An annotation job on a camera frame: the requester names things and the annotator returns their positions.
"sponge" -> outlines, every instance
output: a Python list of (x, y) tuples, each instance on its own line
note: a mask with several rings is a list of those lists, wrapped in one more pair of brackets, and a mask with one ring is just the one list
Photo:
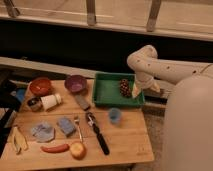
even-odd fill
[(57, 124), (67, 137), (76, 131), (74, 124), (66, 117), (59, 118)]

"railing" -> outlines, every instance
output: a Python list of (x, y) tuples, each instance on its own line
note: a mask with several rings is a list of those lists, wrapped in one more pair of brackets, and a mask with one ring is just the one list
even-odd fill
[(209, 0), (0, 0), (0, 18), (213, 41)]

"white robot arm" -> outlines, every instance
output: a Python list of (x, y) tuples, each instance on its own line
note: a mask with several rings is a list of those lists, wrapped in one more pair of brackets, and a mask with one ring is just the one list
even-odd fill
[(213, 65), (157, 59), (151, 45), (132, 53), (133, 97), (159, 91), (154, 77), (176, 84), (165, 111), (163, 171), (213, 170)]

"small cup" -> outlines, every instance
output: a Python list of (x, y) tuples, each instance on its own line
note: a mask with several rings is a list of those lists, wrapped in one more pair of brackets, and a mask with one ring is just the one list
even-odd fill
[(41, 97), (44, 110), (48, 110), (56, 105), (59, 105), (61, 101), (61, 96), (58, 93)]
[(33, 97), (32, 99), (27, 101), (27, 105), (33, 112), (36, 112), (41, 109), (42, 104), (39, 97)]
[(115, 107), (110, 108), (108, 116), (112, 124), (118, 124), (121, 120), (121, 110)]

